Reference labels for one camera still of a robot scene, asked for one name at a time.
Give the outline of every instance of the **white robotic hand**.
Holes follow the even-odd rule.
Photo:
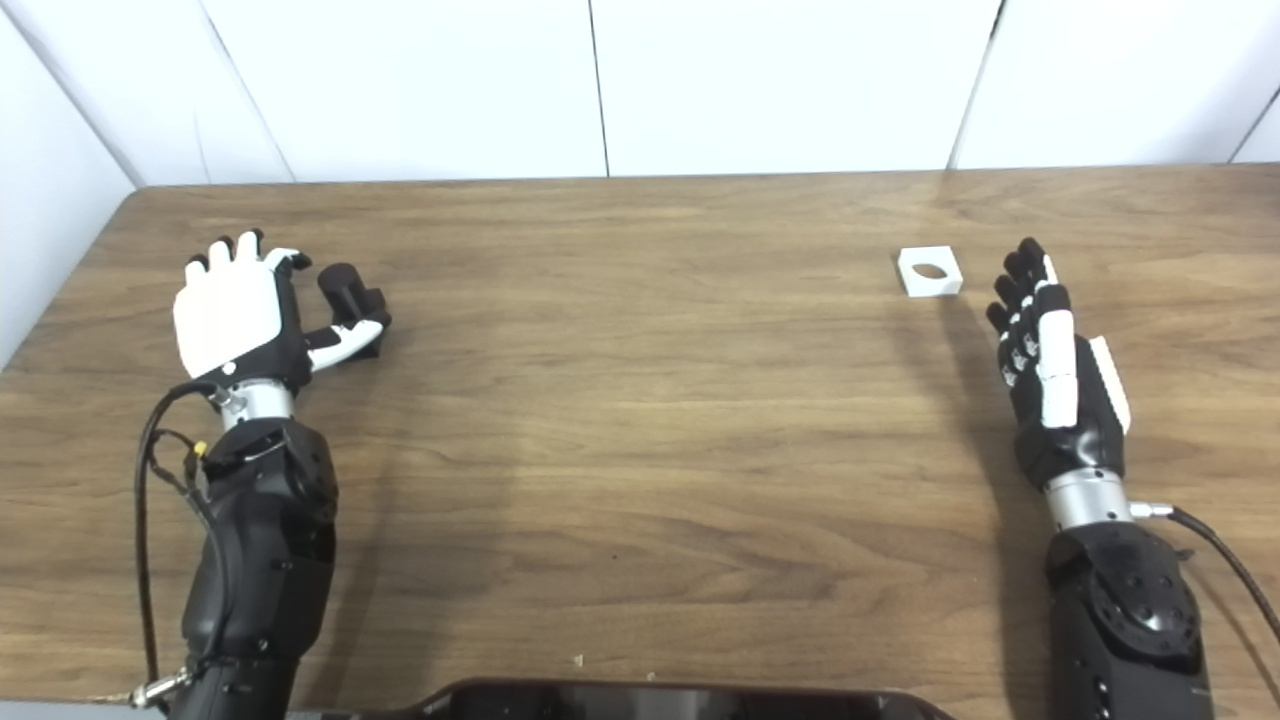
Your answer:
[[[233,258],[232,241],[223,236],[210,246],[207,258],[196,255],[187,263],[187,286],[173,304],[178,352],[192,378],[224,387],[274,379],[297,392],[312,372],[374,342],[390,316],[379,310],[303,334],[291,278],[311,260],[284,247],[262,259],[261,241],[261,231],[244,232]]]

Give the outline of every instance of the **black arm segment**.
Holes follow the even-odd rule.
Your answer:
[[[1055,720],[1211,720],[1196,598],[1165,541],[1133,523],[1055,536]]]
[[[174,696],[169,717],[280,720],[333,579],[338,487],[329,447],[292,419],[248,420],[218,441],[205,473],[227,583],[210,539],[182,619],[196,678]],[[210,643],[224,592],[224,630]]]

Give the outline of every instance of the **robotic arm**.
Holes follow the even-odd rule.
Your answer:
[[[187,264],[174,301],[182,363],[212,389],[224,434],[201,457],[210,534],[182,620],[187,664],[164,679],[151,669],[131,698],[170,698],[173,720],[284,717],[329,598],[338,507],[328,443],[294,420],[293,398],[314,372],[376,354],[390,324],[381,295],[334,265],[320,275],[334,324],[303,333],[291,278],[311,261],[287,249],[262,259],[261,240],[243,233],[233,258],[219,238]]]
[[[1211,719],[1196,598],[1174,548],[1134,523],[1172,507],[1124,493],[1129,406],[1106,341],[1075,333],[1034,240],[1005,270],[987,318],[1018,418],[1014,451],[1057,529],[1046,560],[1053,717]]]

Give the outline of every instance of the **white wall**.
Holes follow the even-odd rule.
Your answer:
[[[142,184],[292,176],[198,0],[3,0]]]
[[[205,0],[300,181],[604,176],[585,0]]]
[[[0,368],[132,191],[0,13]]]
[[[1233,161],[1280,163],[1280,102],[1271,104]]]
[[[616,176],[947,164],[998,0],[594,0]]]
[[[1225,163],[1276,87],[1275,0],[1007,0],[956,167]]]

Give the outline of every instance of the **wooden table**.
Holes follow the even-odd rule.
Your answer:
[[[1025,234],[1115,351],[1130,495],[1213,523],[1280,597],[1280,167],[151,188],[0,375],[0,694],[140,680],[137,433],[184,379],[183,263],[255,225],[356,263],[396,318],[380,360],[300,402],[342,509],[298,706],[485,676],[901,688],[1042,717],[1050,521],[982,319]],[[956,249],[957,299],[904,296],[895,252],[922,245]],[[218,432],[197,402],[168,424]],[[201,534],[163,492],[172,669]],[[1274,712],[1257,610],[1158,530],[1201,550],[1221,716]]]

